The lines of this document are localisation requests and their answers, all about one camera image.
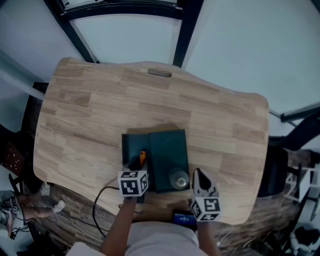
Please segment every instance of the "floor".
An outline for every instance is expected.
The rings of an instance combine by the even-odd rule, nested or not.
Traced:
[[[45,92],[47,86],[44,83],[37,83],[34,87]],[[22,129],[30,131],[33,136],[36,132],[40,109],[41,101],[30,97]],[[290,152],[289,165],[296,166],[298,162],[308,165],[309,158],[310,153],[306,150],[295,153]],[[66,207],[62,214],[56,214],[54,217],[46,219],[38,219],[35,223],[37,230],[41,233],[48,231],[55,243],[67,249],[75,242],[84,242],[91,248],[98,249],[102,243],[102,236],[92,218],[92,201],[62,186],[54,185],[51,187],[51,195],[43,197],[34,206],[52,207],[59,199],[63,199],[66,202]],[[293,204],[291,200],[285,198],[282,194],[268,198],[257,198],[252,213],[245,223],[235,226],[222,223],[214,224],[216,236],[232,229],[230,234],[221,242],[222,255],[259,255],[251,249],[242,249],[243,244],[252,238],[262,238],[271,230],[282,230],[288,227],[297,218],[299,210],[299,204]],[[107,234],[115,216],[100,206],[96,207],[95,215],[100,227]]]

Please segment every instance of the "white shirt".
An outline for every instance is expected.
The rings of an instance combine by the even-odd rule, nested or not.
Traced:
[[[186,227],[157,222],[138,222],[131,226],[125,256],[207,256],[195,233]],[[67,256],[104,256],[82,242],[73,245]]]

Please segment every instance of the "wooden table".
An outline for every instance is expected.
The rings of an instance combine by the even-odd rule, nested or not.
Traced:
[[[154,75],[152,69],[170,77]],[[34,145],[34,172],[94,201],[118,186],[121,134],[185,129],[189,172],[218,181],[221,222],[245,222],[254,206],[268,144],[267,100],[231,91],[155,62],[93,64],[64,58],[45,94]],[[147,192],[137,220],[169,220],[187,210],[192,190]],[[113,214],[123,198],[106,189],[98,204]]]

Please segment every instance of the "orange object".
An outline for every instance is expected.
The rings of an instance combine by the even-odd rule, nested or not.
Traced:
[[[144,166],[146,160],[146,151],[140,151],[140,167]]]

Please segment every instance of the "white sneaker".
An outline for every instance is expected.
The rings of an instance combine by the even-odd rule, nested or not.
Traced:
[[[60,199],[59,202],[54,206],[52,210],[56,214],[56,213],[60,213],[65,207],[66,207],[66,202]]]
[[[46,182],[43,182],[39,191],[42,196],[50,196],[50,185]]]

